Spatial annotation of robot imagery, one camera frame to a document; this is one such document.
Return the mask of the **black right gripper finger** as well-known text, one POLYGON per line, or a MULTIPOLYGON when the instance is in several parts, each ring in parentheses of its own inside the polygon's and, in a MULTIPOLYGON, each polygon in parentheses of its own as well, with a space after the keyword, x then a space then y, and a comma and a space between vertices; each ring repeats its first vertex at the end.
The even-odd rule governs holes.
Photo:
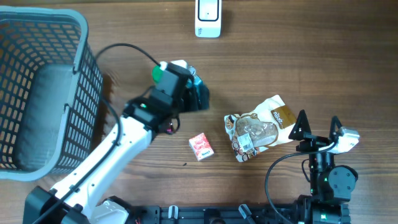
POLYGON ((296 123, 292 128, 289 139, 304 140, 310 139, 312 135, 310 125, 305 110, 301 110, 297 116, 296 123))
POLYGON ((329 133, 329 138, 331 140, 335 140, 335 136, 338 132, 338 130, 342 127, 342 124, 337 116, 332 117, 331 119, 331 124, 330 124, 330 133, 329 133))

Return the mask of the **blue mouthwash bottle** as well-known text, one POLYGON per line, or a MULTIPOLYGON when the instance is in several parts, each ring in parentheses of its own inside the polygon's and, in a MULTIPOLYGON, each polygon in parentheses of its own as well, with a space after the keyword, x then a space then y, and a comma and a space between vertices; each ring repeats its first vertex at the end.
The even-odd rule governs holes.
POLYGON ((196 68, 189 65, 188 66, 188 71, 192 75, 193 79, 189 79, 187 82, 186 87, 187 88, 192 88, 193 86, 195 87, 197 94, 199 95, 201 92, 201 87, 203 86, 203 81, 202 79, 197 75, 196 68))

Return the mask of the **beige snack bag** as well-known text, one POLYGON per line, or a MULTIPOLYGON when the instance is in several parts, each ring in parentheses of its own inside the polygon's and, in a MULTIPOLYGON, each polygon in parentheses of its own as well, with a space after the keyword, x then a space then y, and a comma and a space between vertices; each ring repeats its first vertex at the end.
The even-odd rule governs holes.
POLYGON ((224 127, 238 162, 245 162, 271 147, 291 142, 296 116, 279 95, 264 100, 248 113, 228 114, 224 127))

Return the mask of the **red black snack pouch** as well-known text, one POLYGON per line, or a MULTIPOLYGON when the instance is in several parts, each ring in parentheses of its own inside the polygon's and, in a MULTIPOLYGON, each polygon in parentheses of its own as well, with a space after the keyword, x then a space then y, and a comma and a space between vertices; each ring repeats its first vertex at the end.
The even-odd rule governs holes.
POLYGON ((174 133, 174 131, 175 131, 174 124, 173 122, 170 122, 165 130, 165 133, 171 135, 174 133))

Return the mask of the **green lid jar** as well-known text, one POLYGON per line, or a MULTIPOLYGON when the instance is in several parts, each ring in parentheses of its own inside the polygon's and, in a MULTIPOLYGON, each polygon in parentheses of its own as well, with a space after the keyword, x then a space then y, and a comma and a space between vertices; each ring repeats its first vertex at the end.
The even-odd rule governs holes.
POLYGON ((158 82, 160 82, 162 76, 163 76, 163 70, 162 70, 161 66, 156 65, 152 69, 152 79, 153 79, 154 83, 158 84, 158 82))

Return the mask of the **red tissue pack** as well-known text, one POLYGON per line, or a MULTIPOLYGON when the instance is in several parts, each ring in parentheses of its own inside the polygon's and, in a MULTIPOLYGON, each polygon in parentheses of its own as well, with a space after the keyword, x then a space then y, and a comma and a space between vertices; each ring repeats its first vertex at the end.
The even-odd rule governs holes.
POLYGON ((211 157, 214 154, 214 150, 211 148, 204 133, 189 139, 189 146, 193 150, 197 161, 211 157))

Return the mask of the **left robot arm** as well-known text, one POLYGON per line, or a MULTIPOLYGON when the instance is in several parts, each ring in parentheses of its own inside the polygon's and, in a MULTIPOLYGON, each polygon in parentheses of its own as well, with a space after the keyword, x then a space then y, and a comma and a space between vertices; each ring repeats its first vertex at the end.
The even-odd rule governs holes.
POLYGON ((164 72, 156 85, 126 103, 122 116, 97 148, 50 190, 26 198, 24 223, 134 223, 122 200, 103 194, 125 166, 159 134, 173 135, 181 113, 207 110, 210 91, 196 75, 164 72))

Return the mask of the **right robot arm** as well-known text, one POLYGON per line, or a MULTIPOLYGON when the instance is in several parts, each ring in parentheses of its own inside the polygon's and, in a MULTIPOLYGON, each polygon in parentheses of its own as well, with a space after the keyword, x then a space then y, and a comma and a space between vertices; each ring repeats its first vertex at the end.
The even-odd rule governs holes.
POLYGON ((299 141, 296 151, 308 155, 310 195, 294 202, 294 223, 350 223, 347 203, 358 181, 358 173, 346 165, 337 166, 335 156, 350 151, 359 143, 355 129, 343 126, 338 117, 331 119, 328 137, 312 134, 307 115, 300 111, 289 138, 299 141))

